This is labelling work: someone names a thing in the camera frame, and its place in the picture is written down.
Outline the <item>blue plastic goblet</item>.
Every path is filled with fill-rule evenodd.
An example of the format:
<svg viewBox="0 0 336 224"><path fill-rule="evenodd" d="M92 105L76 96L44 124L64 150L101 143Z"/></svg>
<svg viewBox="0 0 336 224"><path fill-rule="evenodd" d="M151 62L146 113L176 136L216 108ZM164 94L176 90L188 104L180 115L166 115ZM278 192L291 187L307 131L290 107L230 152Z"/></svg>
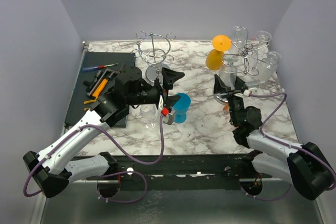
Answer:
<svg viewBox="0 0 336 224"><path fill-rule="evenodd" d="M178 93L180 99L175 103L173 109L175 111L174 122L177 124L184 123L187 118L187 111L191 105L191 98L186 93Z"/></svg>

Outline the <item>scrolled chrome glass rack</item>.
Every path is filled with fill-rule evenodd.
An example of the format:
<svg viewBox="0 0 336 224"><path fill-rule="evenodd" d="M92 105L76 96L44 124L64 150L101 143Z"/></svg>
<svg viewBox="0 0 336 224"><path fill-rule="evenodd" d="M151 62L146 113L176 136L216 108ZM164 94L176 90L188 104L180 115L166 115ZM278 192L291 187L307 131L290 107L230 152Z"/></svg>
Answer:
<svg viewBox="0 0 336 224"><path fill-rule="evenodd" d="M248 39L247 43L243 48L234 51L232 49L232 45L228 50L226 55L235 55L238 57L238 61L234 63L234 66L237 67L237 75L240 74L244 76L252 76L256 77L258 75L257 64L258 61L261 60L261 53L264 48L267 48L268 45L264 48L259 50L259 57L255 56L255 49L257 48L258 41L255 39L255 36L252 39L249 39L249 32L248 32Z"/></svg>

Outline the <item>clear stemmed wine glass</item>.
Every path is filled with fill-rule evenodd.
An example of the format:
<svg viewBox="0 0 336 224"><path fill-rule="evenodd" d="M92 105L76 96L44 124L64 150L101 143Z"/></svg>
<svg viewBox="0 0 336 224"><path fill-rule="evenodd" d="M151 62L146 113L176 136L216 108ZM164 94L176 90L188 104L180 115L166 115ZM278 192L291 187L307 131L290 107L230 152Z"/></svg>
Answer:
<svg viewBox="0 0 336 224"><path fill-rule="evenodd" d="M156 123L156 108L154 104L142 104L140 105L140 114L144 126L147 129L153 129Z"/></svg>

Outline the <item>yellow plastic goblet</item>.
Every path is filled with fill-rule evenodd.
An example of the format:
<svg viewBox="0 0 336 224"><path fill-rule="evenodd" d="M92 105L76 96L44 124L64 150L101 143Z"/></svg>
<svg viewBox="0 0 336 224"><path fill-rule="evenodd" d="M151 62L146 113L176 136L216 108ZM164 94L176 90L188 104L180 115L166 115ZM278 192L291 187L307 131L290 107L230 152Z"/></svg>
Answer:
<svg viewBox="0 0 336 224"><path fill-rule="evenodd" d="M223 56L232 42L229 37L225 35L217 35L212 40L213 50L211 50L206 57L206 67L210 70L219 70L223 65Z"/></svg>

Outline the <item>tall clear flute glass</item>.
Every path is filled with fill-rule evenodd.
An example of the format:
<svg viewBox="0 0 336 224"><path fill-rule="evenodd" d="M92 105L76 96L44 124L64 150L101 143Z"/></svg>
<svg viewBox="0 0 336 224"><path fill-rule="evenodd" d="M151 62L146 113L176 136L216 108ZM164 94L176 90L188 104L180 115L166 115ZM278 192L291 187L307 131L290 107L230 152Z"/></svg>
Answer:
<svg viewBox="0 0 336 224"><path fill-rule="evenodd" d="M243 26L235 26L230 34L230 40L232 42L232 49L237 51L240 48L243 48L248 39L248 30Z"/></svg>

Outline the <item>clear ribbed wine glass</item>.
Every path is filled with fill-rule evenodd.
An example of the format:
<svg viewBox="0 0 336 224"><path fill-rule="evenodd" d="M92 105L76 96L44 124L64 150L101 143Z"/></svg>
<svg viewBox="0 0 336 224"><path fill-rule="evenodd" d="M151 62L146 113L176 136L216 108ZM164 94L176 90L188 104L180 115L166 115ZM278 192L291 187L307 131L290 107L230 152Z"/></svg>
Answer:
<svg viewBox="0 0 336 224"><path fill-rule="evenodd" d="M276 51L268 51L266 56L258 61L257 70L258 75L257 79L260 82L268 81L272 74L276 71L278 63L281 60L281 54Z"/></svg>

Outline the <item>small clear wine glass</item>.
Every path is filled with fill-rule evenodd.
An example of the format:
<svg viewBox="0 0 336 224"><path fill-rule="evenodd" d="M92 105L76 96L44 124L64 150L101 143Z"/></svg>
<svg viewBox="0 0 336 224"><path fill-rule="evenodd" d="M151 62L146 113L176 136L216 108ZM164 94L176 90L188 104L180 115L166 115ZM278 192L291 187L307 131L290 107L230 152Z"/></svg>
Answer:
<svg viewBox="0 0 336 224"><path fill-rule="evenodd" d="M269 42L272 40L272 35L267 31L259 30L259 31L256 31L255 33L255 39L258 41L258 45L254 53L255 53L255 56L258 58L259 50L261 48L266 47L269 44Z"/></svg>

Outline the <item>short ribbed clear glass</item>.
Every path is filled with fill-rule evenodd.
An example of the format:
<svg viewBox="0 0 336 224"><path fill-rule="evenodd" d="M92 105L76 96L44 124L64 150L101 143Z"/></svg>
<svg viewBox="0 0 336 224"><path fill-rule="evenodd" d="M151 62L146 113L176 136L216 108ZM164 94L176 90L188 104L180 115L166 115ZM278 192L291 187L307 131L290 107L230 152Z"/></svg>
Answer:
<svg viewBox="0 0 336 224"><path fill-rule="evenodd" d="M222 66L218 71L218 75L223 83L230 87L234 88L236 77L237 77L237 67L234 66L234 63L238 61L238 57L235 55L224 55L222 59Z"/></svg>

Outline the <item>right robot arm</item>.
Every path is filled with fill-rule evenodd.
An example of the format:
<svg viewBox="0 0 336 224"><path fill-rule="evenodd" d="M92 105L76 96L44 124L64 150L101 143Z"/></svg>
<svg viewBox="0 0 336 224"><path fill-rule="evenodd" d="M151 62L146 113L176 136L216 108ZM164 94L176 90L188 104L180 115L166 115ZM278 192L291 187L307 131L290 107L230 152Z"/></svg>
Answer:
<svg viewBox="0 0 336 224"><path fill-rule="evenodd" d="M236 143L252 150L244 157L241 171L246 177L259 177L253 186L241 186L246 196L258 198L263 174L289 183L308 200L335 189L335 171L317 145L293 143L264 132L267 121L261 119L261 110L244 105L244 97L256 96L251 85L237 78L235 85L229 87L215 74L213 95L228 103Z"/></svg>

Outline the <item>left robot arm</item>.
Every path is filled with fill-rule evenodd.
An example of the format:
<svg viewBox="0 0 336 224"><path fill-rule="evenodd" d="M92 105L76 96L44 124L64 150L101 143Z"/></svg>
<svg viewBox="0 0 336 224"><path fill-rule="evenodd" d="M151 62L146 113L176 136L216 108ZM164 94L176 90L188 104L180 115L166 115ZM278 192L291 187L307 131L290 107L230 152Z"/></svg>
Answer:
<svg viewBox="0 0 336 224"><path fill-rule="evenodd" d="M84 116L64 135L38 153L29 151L23 161L29 171L23 194L33 197L40 193L46 198L60 194L70 183L89 177L112 179L121 174L117 161L107 152L94 157L73 161L73 157L99 134L107 136L129 159L142 165L157 164L163 157L163 125L174 121L172 111L180 95L169 95L174 83L182 79L183 72L162 68L163 80L150 85L142 78L142 71L135 66L125 66L114 78L114 86L100 96ZM141 161L127 153L107 130L129 114L135 105L152 104L159 113L161 150L151 162Z"/></svg>

